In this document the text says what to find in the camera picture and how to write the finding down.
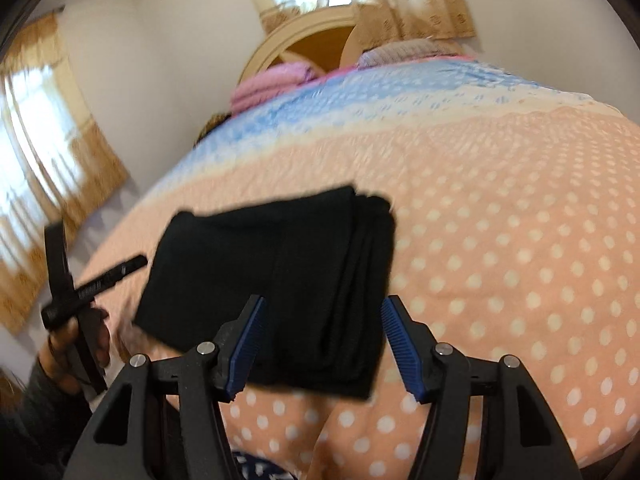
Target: metal screw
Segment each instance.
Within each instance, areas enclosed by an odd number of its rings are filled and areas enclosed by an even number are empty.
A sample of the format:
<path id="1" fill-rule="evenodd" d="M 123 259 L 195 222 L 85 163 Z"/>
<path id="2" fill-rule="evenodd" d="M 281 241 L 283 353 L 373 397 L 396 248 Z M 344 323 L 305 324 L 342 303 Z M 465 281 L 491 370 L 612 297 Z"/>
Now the metal screw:
<path id="1" fill-rule="evenodd" d="M 520 366 L 520 359 L 518 359 L 515 355 L 505 355 L 504 364 L 507 368 L 517 368 L 518 366 Z"/>
<path id="2" fill-rule="evenodd" d="M 129 359 L 129 364 L 134 368 L 138 368 L 146 363 L 146 356 L 142 354 L 135 354 L 131 359 Z"/>
<path id="3" fill-rule="evenodd" d="M 453 354 L 453 346 L 449 343 L 438 343 L 436 345 L 436 352 L 439 355 L 451 355 Z"/>
<path id="4" fill-rule="evenodd" d="M 216 346 L 211 341 L 205 341 L 196 346 L 196 350 L 198 354 L 207 355 L 213 352 L 216 349 Z"/>

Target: wooden headboard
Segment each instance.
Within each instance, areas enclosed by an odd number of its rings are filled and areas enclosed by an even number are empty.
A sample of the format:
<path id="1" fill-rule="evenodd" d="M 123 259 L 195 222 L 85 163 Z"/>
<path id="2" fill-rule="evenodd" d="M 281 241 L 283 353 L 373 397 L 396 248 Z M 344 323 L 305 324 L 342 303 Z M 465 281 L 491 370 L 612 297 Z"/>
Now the wooden headboard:
<path id="1" fill-rule="evenodd" d="M 362 49 L 351 6 L 324 7 L 276 28 L 248 61 L 240 82 L 281 62 L 306 60 L 319 75 L 357 62 Z"/>

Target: polka dot bedspread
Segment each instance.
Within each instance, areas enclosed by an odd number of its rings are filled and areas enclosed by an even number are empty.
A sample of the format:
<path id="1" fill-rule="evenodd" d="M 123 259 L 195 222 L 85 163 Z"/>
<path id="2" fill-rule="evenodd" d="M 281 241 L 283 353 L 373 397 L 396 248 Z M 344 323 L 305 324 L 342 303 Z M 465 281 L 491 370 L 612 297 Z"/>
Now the polka dot bedspread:
<path id="1" fill-rule="evenodd" d="M 353 182 L 391 200 L 390 292 L 469 356 L 519 356 L 585 466 L 638 431 L 640 128 L 582 94 L 477 62 L 351 73 L 225 123 L 162 179 L 84 276 L 153 257 L 181 208 L 198 214 Z M 114 341 L 175 355 L 130 323 L 140 272 L 103 295 Z M 463 479 L 473 478 L 472 399 Z M 248 386 L 222 405 L 231 444 L 309 479 L 406 478 L 428 406 L 388 345 L 366 402 Z"/>

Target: folded black fabric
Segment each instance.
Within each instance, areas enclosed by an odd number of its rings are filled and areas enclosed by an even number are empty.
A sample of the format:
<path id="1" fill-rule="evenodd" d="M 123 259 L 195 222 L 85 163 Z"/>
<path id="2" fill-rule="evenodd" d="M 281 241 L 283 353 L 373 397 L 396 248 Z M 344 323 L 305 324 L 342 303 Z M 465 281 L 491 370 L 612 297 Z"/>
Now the folded black fabric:
<path id="1" fill-rule="evenodd" d="M 268 325 L 251 382 L 366 398 L 382 351 L 389 208 L 341 187 L 209 217 L 179 212 L 134 323 L 187 351 L 260 294 Z"/>

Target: pink towel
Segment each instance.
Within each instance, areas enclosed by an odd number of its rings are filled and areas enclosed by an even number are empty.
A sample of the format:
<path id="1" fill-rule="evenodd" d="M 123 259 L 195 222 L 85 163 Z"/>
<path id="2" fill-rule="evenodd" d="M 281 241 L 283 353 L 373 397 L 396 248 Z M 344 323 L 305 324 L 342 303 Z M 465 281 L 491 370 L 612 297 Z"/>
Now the pink towel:
<path id="1" fill-rule="evenodd" d="M 254 106 L 262 104 L 263 102 L 266 102 L 269 99 L 273 99 L 274 97 L 277 97 L 281 94 L 290 92 L 297 87 L 298 85 L 296 84 L 290 84 L 288 86 L 279 86 L 277 88 L 269 88 L 266 90 L 253 92 L 252 94 L 249 94 L 246 97 L 232 100 L 231 113 L 233 115 L 238 115 L 242 112 L 247 111 L 249 108 L 253 108 Z"/>
<path id="2" fill-rule="evenodd" d="M 240 83 L 233 94 L 231 102 L 240 100 L 262 90 L 269 90 L 290 85 L 307 83 L 316 78 L 316 73 L 308 63 L 282 63 Z"/>

